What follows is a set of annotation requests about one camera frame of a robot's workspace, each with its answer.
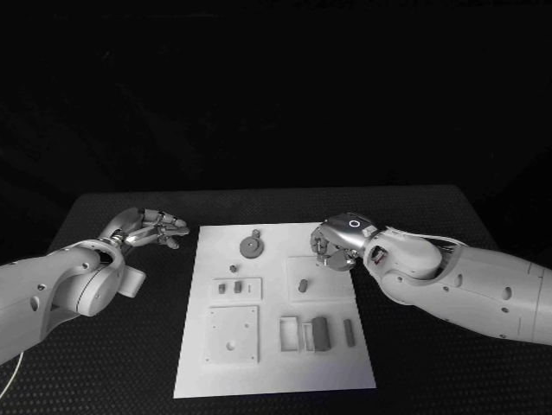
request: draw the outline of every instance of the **black table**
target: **black table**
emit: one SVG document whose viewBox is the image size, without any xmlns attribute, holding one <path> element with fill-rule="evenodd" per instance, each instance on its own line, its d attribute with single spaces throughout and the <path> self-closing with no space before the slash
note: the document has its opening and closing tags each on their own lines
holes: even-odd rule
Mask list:
<svg viewBox="0 0 552 415">
<path fill-rule="evenodd" d="M 96 238 L 132 206 L 177 214 L 191 234 L 178 251 L 145 246 L 129 255 L 148 273 L 138 298 L 116 296 L 99 316 L 64 323 L 27 351 L 0 414 L 552 413 L 552 347 L 477 335 L 396 304 L 362 266 L 353 279 L 377 389 L 173 399 L 199 227 L 323 221 L 356 211 L 377 225 L 497 249 L 455 186 L 83 195 L 51 251 Z M 15 363 L 0 367 L 0 391 Z"/>
</svg>

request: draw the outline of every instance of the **cable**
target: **cable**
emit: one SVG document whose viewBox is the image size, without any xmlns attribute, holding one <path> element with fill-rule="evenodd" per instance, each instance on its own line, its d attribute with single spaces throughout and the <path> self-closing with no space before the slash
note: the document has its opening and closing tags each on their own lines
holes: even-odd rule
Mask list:
<svg viewBox="0 0 552 415">
<path fill-rule="evenodd" d="M 21 353 L 21 359 L 18 360 L 18 365 L 17 365 L 15 373 L 14 373 L 14 375 L 12 375 L 11 380 L 8 381 L 8 385 L 5 386 L 5 390 L 2 391 L 2 394 L 0 394 L 0 400 L 2 400 L 2 398 L 5 397 L 5 392 L 8 391 L 8 388 L 11 387 L 12 382 L 15 381 L 15 376 L 17 376 L 17 374 L 18 374 L 18 368 L 21 367 L 21 363 L 22 363 L 22 362 L 24 362 L 24 352 Z"/>
<path fill-rule="evenodd" d="M 399 233 L 401 235 L 418 236 L 419 238 L 428 238 L 428 239 L 440 239 L 440 240 L 445 240 L 447 242 L 453 242 L 454 244 L 468 246 L 461 240 L 448 238 L 447 236 L 421 235 L 418 233 L 411 233 L 411 232 L 401 231 L 399 229 L 395 229 L 393 227 L 388 227 L 388 229 L 393 233 Z"/>
</svg>

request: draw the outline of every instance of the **dark wall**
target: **dark wall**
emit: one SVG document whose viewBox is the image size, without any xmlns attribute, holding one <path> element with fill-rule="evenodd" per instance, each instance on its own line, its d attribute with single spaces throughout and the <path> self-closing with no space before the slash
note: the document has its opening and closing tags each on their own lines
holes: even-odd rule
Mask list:
<svg viewBox="0 0 552 415">
<path fill-rule="evenodd" d="M 0 16 L 0 263 L 89 192 L 453 183 L 552 268 L 548 16 Z"/>
</svg>

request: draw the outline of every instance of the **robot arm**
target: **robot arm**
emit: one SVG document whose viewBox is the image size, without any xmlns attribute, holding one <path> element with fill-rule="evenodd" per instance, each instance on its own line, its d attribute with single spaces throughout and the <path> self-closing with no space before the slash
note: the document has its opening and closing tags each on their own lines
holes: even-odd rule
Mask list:
<svg viewBox="0 0 552 415">
<path fill-rule="evenodd" d="M 483 335 L 552 345 L 552 271 L 506 253 L 428 237 L 453 243 L 438 246 L 425 236 L 379 230 L 363 216 L 340 214 L 320 225 L 311 245 L 336 270 L 351 269 L 362 257 L 396 303 Z"/>
<path fill-rule="evenodd" d="M 97 239 L 0 266 L 0 365 L 63 322 L 95 316 L 116 293 L 136 296 L 145 273 L 125 264 L 126 254 L 151 243 L 177 249 L 173 237 L 188 233 L 183 220 L 132 207 L 115 217 Z"/>
</svg>

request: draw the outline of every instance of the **mesh surface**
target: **mesh surface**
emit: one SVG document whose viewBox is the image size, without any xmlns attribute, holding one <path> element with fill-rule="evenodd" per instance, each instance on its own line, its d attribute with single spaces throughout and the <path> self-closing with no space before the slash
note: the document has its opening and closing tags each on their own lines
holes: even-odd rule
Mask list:
<svg viewBox="0 0 552 415">
<path fill-rule="evenodd" d="M 145 246 L 128 264 L 148 274 L 136 299 L 116 296 L 99 316 L 61 324 L 30 349 L 0 414 L 552 413 L 552 347 L 477 335 L 382 294 L 353 270 L 376 390 L 173 399 L 199 226 L 323 221 L 346 211 L 377 225 L 496 249 L 455 186 L 301 188 L 84 195 L 51 251 L 96 238 L 129 207 L 191 225 L 181 248 Z M 0 391 L 17 359 L 0 367 Z"/>
</svg>

